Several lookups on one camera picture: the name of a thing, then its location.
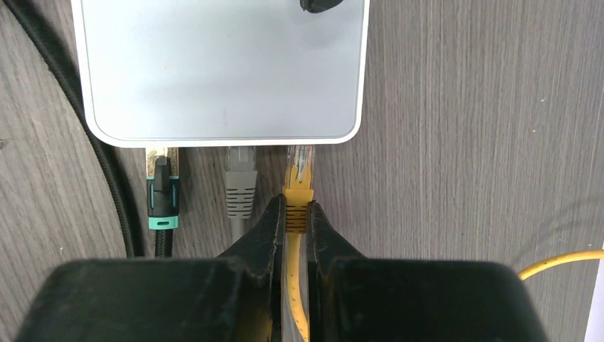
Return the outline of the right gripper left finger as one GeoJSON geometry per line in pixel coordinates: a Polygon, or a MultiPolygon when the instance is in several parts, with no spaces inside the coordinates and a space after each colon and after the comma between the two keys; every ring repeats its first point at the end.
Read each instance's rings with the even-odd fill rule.
{"type": "Polygon", "coordinates": [[[211,259],[82,259],[55,268],[18,341],[280,341],[286,203],[211,259]]]}

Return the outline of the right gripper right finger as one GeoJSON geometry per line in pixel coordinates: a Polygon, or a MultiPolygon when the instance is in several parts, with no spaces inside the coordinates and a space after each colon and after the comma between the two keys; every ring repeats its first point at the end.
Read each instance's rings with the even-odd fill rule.
{"type": "Polygon", "coordinates": [[[487,261],[371,259],[311,202],[306,212],[312,341],[546,341],[531,298],[487,261]]]}

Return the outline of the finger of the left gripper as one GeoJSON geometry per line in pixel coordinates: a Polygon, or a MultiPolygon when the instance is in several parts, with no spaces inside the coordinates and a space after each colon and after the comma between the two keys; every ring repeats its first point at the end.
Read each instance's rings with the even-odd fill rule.
{"type": "Polygon", "coordinates": [[[319,14],[338,6],[342,2],[343,0],[300,0],[300,6],[304,11],[311,14],[319,14]]]}

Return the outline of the white network switch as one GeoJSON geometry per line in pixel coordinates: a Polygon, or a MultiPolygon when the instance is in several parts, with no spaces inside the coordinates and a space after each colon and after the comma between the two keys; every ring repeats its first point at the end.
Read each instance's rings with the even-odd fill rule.
{"type": "Polygon", "coordinates": [[[85,121],[116,147],[325,145],[359,130],[370,4],[73,1],[85,121]]]}

